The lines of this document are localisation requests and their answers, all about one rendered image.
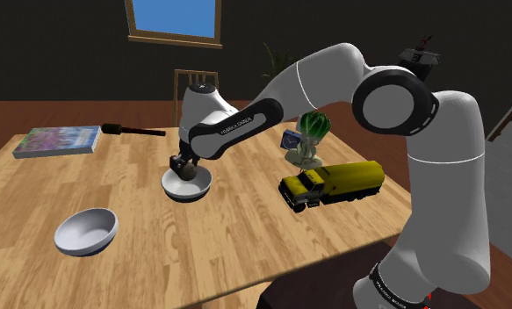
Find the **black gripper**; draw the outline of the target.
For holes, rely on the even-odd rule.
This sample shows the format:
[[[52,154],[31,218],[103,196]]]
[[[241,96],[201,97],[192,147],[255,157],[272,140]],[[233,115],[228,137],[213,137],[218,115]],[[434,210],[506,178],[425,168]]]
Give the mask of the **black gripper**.
[[[188,162],[197,166],[199,160],[200,157],[193,152],[191,145],[179,140],[179,154],[172,155],[169,158],[169,168],[176,173],[180,173]]]

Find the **brown round fruit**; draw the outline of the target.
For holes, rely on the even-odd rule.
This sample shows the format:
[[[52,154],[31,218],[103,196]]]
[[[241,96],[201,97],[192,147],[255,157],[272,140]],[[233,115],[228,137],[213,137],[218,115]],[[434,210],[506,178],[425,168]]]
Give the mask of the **brown round fruit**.
[[[183,181],[190,181],[194,179],[197,176],[197,173],[197,166],[192,162],[185,163],[185,165],[182,168],[180,168],[179,171],[177,172],[178,176]]]

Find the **white bowl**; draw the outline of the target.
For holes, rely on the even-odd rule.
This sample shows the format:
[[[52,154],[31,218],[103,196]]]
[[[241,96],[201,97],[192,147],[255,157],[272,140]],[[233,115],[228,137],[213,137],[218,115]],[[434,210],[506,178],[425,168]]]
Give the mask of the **white bowl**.
[[[96,255],[108,247],[119,228],[116,214],[107,208],[90,208],[64,220],[54,233],[54,245],[64,255]]]
[[[182,180],[172,169],[168,169],[161,178],[165,193],[174,201],[190,203],[201,199],[213,182],[212,173],[202,166],[197,166],[197,175],[189,180]]]

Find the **small blue clock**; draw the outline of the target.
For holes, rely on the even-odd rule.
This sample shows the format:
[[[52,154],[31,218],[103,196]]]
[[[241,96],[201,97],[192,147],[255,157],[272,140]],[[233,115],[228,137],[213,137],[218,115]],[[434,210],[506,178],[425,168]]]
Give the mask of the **small blue clock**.
[[[302,140],[302,134],[286,129],[283,132],[280,147],[284,149],[296,148]]]

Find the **purple green book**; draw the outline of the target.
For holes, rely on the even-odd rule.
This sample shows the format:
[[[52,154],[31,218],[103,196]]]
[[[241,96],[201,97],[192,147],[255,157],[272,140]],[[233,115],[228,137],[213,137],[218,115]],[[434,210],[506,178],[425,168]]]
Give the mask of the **purple green book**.
[[[33,128],[12,154],[16,159],[91,154],[101,132],[100,126]]]

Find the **green plant in white vase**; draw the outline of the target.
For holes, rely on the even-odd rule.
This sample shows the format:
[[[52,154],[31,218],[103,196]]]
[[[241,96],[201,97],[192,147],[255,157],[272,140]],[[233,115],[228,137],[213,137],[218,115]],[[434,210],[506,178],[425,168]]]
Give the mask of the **green plant in white vase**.
[[[300,142],[289,149],[285,159],[300,169],[314,169],[322,165],[317,155],[317,146],[329,132],[331,122],[321,111],[310,111],[299,117],[296,129],[300,132]]]

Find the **dark green house plant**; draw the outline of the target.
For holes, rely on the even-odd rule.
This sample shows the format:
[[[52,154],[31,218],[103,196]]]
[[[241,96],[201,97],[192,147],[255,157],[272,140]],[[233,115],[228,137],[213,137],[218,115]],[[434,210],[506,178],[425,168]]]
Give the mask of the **dark green house plant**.
[[[275,78],[282,71],[299,60],[299,57],[289,55],[288,52],[280,54],[275,50],[272,50],[266,43],[264,43],[264,46],[268,55],[270,56],[270,71],[268,73],[262,74],[262,77],[264,78]]]

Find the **yellow toy tank truck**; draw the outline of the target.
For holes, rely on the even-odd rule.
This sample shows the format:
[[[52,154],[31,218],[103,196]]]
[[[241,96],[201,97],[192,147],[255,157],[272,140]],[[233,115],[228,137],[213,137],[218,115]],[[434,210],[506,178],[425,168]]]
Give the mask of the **yellow toy tank truck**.
[[[375,161],[328,165],[283,178],[278,190],[296,212],[320,204],[352,202],[376,195],[385,181],[382,166]]]

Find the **dark robot stand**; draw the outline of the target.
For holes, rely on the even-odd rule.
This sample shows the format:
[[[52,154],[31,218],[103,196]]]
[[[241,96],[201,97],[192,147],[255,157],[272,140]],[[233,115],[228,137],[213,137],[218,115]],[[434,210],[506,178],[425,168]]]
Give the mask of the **dark robot stand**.
[[[255,309],[357,309],[355,282],[371,273],[379,262],[379,274],[394,293],[412,301],[431,293],[431,309],[481,309],[469,299],[427,281],[415,263],[415,255],[379,242],[330,258],[281,276],[261,294]]]

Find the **grey box with red twigs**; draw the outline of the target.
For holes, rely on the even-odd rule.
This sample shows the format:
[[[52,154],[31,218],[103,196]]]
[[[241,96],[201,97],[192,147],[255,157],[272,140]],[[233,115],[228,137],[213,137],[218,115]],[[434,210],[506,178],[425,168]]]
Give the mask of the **grey box with red twigs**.
[[[440,64],[440,54],[426,50],[432,35],[424,35],[416,48],[406,48],[399,55],[398,65],[414,73],[422,82],[429,76],[431,69]]]

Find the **window with wooden frame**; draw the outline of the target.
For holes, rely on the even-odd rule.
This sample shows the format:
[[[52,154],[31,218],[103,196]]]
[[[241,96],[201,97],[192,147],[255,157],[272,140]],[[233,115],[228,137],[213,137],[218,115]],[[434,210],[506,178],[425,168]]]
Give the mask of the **window with wooden frame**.
[[[222,0],[124,0],[128,40],[222,49]]]

